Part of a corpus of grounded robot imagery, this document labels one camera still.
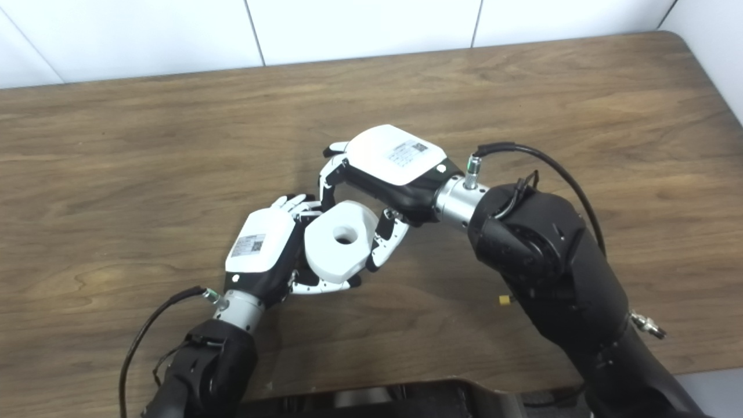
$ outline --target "wood grain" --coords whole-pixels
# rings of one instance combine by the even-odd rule
[[[670,332],[646,338],[658,358],[674,373],[743,366],[743,131],[684,43],[646,33],[0,91],[0,415],[114,416],[149,313],[218,288],[246,215],[313,191],[327,144],[382,123],[463,165],[490,141],[551,154],[596,207],[633,307]],[[492,157],[483,182],[534,168],[575,202],[529,157]],[[505,286],[457,231],[411,231],[364,280],[267,313],[249,398],[579,380],[518,306],[496,305]],[[156,323],[132,411],[156,358],[210,314],[189,302]]]

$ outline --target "label sticker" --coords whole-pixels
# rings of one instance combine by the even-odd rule
[[[239,237],[235,242],[235,248],[233,248],[232,257],[240,257],[241,255],[253,255],[261,252],[263,241],[266,239],[266,234],[259,235],[246,235],[245,237]]]
[[[416,158],[423,155],[428,151],[428,147],[421,144],[420,142],[409,139],[402,144],[396,146],[388,155],[387,159],[400,167],[412,163]]]

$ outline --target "black cable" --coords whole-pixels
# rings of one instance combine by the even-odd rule
[[[129,365],[132,362],[132,358],[134,357],[134,353],[137,351],[137,348],[139,347],[140,342],[142,342],[142,338],[144,338],[144,335],[147,333],[147,330],[152,326],[152,323],[155,322],[156,319],[158,319],[158,316],[165,312],[165,309],[168,309],[172,305],[175,305],[176,303],[192,298],[194,296],[202,295],[206,289],[200,286],[194,286],[190,289],[186,289],[182,292],[176,293],[175,295],[171,296],[170,299],[168,299],[165,303],[160,305],[153,313],[152,315],[147,318],[147,321],[145,321],[142,328],[140,328],[139,332],[137,333],[137,336],[134,337],[134,341],[132,342],[132,346],[129,348],[129,351],[126,353],[126,357],[124,358],[124,364],[121,365],[121,373],[119,374],[119,415],[121,418],[126,418],[126,374],[129,371]]]
[[[580,185],[577,181],[575,181],[573,176],[571,176],[570,173],[568,173],[568,171],[557,161],[553,160],[552,157],[543,153],[542,151],[539,151],[536,148],[515,144],[513,142],[496,142],[494,144],[480,145],[477,147],[477,151],[475,151],[473,155],[475,157],[485,157],[486,155],[493,154],[495,152],[512,151],[523,152],[544,161],[548,166],[552,167],[553,170],[557,171],[557,174],[559,174],[560,177],[562,177],[562,179],[565,180],[568,185],[570,185],[575,194],[578,196],[581,205],[583,205],[583,209],[585,210],[585,214],[588,216],[588,220],[591,222],[591,227],[594,229],[596,242],[601,249],[601,252],[604,254],[604,256],[606,256],[606,246],[604,244],[603,233],[601,232],[601,225],[599,225],[599,219],[596,217],[596,213],[594,212],[591,203],[588,201],[588,197],[585,195],[583,189],[580,188]]]
[[[185,347],[186,344],[188,343],[186,341],[183,341],[179,345],[170,349],[167,353],[165,353],[162,357],[160,357],[160,359],[158,360],[158,363],[155,365],[155,368],[152,369],[152,377],[155,378],[155,384],[158,386],[158,388],[162,385],[162,382],[160,381],[160,377],[158,376],[158,370],[160,369],[160,366],[163,365],[163,363],[168,359],[168,357],[172,356],[176,351]]]
[[[576,390],[566,395],[556,397],[555,399],[552,399],[550,402],[543,402],[543,403],[524,402],[524,406],[526,408],[549,408],[551,406],[557,406],[563,402],[569,401],[570,399],[577,398],[578,396],[580,396],[581,393],[583,393],[584,390],[585,390],[585,383],[580,385]]]

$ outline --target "robotic hand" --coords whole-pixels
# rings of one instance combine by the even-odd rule
[[[312,200],[306,195],[283,196],[248,216],[225,261],[224,296],[211,289],[192,292],[203,293],[216,305],[214,316],[188,332],[161,385],[155,374],[159,388],[143,418],[233,417],[258,361],[253,332],[263,312],[289,293],[318,294],[360,284],[357,277],[329,283],[307,267],[305,228],[322,214],[320,203]],[[130,355],[150,323],[140,331]],[[130,361],[127,356],[120,381],[124,418]]]
[[[536,189],[536,171],[515,184],[479,184],[482,159],[494,152],[526,152],[554,168],[580,198],[596,240],[570,202]],[[489,144],[470,156],[465,174],[441,148],[390,125],[332,144],[324,155],[330,158],[319,177],[324,210],[334,205],[342,182],[389,206],[375,241],[389,236],[383,233],[389,219],[414,226],[444,222],[467,233],[478,260],[500,273],[534,326],[583,376],[596,417],[704,416],[636,333],[632,324],[665,336],[629,310],[590,203],[555,160],[518,144]]]

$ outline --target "qr code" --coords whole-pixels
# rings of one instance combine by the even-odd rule
[[[265,241],[265,239],[265,234],[247,235],[245,237],[238,238],[233,247],[232,257],[259,254],[261,252],[261,248],[263,247],[263,242]]]

